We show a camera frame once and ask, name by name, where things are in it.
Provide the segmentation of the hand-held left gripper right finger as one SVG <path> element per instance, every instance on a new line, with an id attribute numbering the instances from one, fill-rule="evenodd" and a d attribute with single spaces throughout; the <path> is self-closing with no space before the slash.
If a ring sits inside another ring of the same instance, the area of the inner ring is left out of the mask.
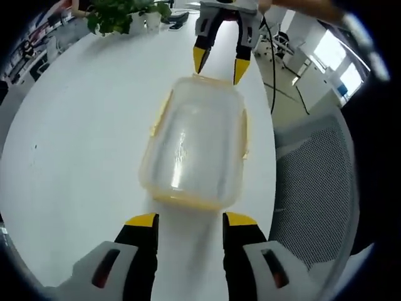
<path id="1" fill-rule="evenodd" d="M 268 241 L 244 214 L 222 214 L 223 268 L 229 300 L 317 300 L 320 287 L 306 265 L 277 241 Z"/>

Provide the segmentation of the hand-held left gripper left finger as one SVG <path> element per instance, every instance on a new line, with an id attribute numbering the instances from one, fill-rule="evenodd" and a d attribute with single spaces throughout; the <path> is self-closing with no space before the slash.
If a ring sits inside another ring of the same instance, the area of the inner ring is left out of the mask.
<path id="1" fill-rule="evenodd" d="M 126 221 L 114 241 L 78 260 L 71 276 L 47 287 L 52 300 L 150 300 L 157 270 L 159 214 Z"/>

